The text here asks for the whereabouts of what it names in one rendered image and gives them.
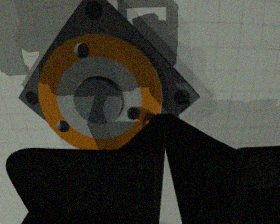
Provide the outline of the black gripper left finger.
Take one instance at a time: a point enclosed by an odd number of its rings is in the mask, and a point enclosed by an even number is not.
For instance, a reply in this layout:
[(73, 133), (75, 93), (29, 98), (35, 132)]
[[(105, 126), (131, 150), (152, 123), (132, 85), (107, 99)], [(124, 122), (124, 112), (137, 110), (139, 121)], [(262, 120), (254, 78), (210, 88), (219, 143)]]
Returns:
[(159, 224), (165, 135), (167, 120), (157, 113), (117, 151), (26, 148), (8, 156), (6, 169), (27, 210), (103, 210)]

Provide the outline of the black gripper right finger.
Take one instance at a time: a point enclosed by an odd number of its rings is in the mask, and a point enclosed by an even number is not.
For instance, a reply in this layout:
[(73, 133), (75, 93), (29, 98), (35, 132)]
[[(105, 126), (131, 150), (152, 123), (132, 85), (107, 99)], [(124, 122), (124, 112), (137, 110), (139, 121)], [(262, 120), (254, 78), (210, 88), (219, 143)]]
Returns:
[(254, 190), (280, 188), (280, 145), (233, 149), (172, 113), (164, 116), (183, 224), (238, 224)]

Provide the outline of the orange and grey round plate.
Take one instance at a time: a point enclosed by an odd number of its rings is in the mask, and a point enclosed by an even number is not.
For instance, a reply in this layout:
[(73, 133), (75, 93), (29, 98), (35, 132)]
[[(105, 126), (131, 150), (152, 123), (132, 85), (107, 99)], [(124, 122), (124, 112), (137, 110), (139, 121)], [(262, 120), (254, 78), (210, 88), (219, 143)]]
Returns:
[[(88, 44), (88, 56), (77, 53)], [(73, 95), (88, 77), (115, 81), (124, 107), (111, 123), (92, 124), (77, 112)], [(38, 99), (48, 125), (72, 147), (91, 151), (117, 151), (137, 135), (163, 107), (159, 73), (136, 45), (115, 35), (83, 34), (60, 44), (47, 57), (40, 72)], [(140, 109), (129, 116), (128, 109)], [(60, 121), (67, 121), (64, 129)]]

